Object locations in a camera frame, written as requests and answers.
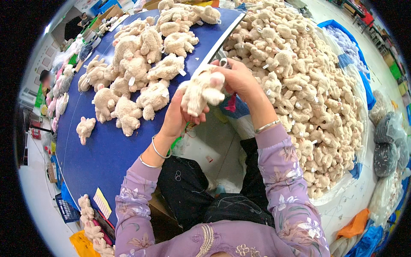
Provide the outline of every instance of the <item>orange plastic bag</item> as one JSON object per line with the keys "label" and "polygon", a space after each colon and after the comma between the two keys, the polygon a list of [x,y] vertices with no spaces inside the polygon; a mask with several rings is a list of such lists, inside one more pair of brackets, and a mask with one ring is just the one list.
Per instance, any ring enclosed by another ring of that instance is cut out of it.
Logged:
{"label": "orange plastic bag", "polygon": [[369,210],[365,208],[360,211],[345,227],[340,229],[337,233],[337,239],[344,236],[346,238],[362,234],[367,224]]}
{"label": "orange plastic bag", "polygon": [[93,248],[93,243],[84,235],[84,230],[81,230],[70,237],[70,242],[76,249],[80,257],[101,257]]}

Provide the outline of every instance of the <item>person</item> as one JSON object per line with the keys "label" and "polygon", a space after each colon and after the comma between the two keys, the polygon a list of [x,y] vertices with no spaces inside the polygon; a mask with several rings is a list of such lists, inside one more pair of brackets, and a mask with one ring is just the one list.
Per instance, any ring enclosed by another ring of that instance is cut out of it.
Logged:
{"label": "person", "polygon": [[[247,172],[240,194],[214,199],[194,160],[166,156],[187,121],[205,122],[180,108],[177,90],[152,144],[127,170],[116,196],[115,255],[131,256],[330,256],[320,214],[310,203],[307,183],[290,136],[246,66],[228,59],[231,69],[215,71],[226,90],[247,103],[255,138],[242,140]],[[155,244],[148,201],[157,184],[183,233]]]}
{"label": "person", "polygon": [[84,28],[88,24],[88,22],[91,21],[92,19],[93,19],[92,17],[87,16],[87,13],[85,13],[85,12],[82,13],[81,21],[79,22],[79,26]]}
{"label": "person", "polygon": [[48,70],[44,69],[40,73],[40,82],[42,84],[42,93],[46,97],[47,93],[50,92],[51,86],[51,74]]}

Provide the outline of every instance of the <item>blue work table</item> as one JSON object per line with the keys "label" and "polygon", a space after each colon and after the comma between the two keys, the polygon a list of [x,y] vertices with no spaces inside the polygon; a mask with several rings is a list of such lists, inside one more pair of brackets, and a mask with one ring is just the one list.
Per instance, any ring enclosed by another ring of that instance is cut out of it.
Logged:
{"label": "blue work table", "polygon": [[[193,53],[188,53],[185,59],[184,71],[187,74],[177,75],[170,81],[170,99],[181,82],[189,80],[200,65],[207,64],[213,58],[245,15],[236,10],[219,9],[219,11],[221,24],[204,23],[202,26],[194,24],[190,28],[200,42],[194,46]],[[144,20],[148,16],[156,15],[159,15],[158,10],[135,14],[127,17],[122,25],[130,24],[137,18]],[[119,27],[103,36],[86,64],[96,55],[100,55],[100,59],[105,58],[106,63],[111,63],[114,55],[112,42],[118,31]],[[157,111],[154,120],[146,121],[141,118],[138,134],[134,132],[130,137],[126,137],[121,128],[116,128],[116,118],[104,124],[97,122],[90,138],[87,138],[86,145],[83,146],[76,132],[80,118],[96,117],[94,105],[91,103],[95,95],[93,87],[86,92],[78,91],[79,78],[85,71],[86,68],[82,67],[74,76],[70,86],[69,102],[58,123],[56,155],[63,179],[76,205],[78,205],[78,198],[88,194],[92,207],[98,209],[92,198],[99,187],[112,210],[108,220],[115,226],[117,217],[114,198],[120,192],[123,177],[127,169],[151,143],[151,137],[159,132],[167,107]],[[131,100],[135,101],[139,95],[139,92],[132,93]]]}

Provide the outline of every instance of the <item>white tag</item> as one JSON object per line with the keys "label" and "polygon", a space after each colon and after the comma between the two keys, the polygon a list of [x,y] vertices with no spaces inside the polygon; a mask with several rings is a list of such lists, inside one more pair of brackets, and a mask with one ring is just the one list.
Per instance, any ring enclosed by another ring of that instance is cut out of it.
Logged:
{"label": "white tag", "polygon": [[133,77],[131,77],[130,78],[130,80],[129,80],[129,86],[132,86],[132,85],[134,85],[134,82],[136,81],[136,78],[133,76]]}
{"label": "white tag", "polygon": [[167,90],[167,91],[165,91],[161,96],[162,96],[162,97],[169,97],[169,96],[170,96],[170,93],[169,93],[169,91]]}

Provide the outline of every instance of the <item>black pants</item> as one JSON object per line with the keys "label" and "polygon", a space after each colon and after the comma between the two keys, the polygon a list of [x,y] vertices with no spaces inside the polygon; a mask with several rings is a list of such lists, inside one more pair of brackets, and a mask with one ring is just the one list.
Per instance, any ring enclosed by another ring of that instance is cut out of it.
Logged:
{"label": "black pants", "polygon": [[239,194],[223,193],[215,199],[206,192],[208,181],[196,161],[171,156],[164,162],[158,186],[184,231],[198,223],[219,220],[245,220],[274,227],[257,167],[256,140],[246,139],[240,144],[247,154],[247,172]]}

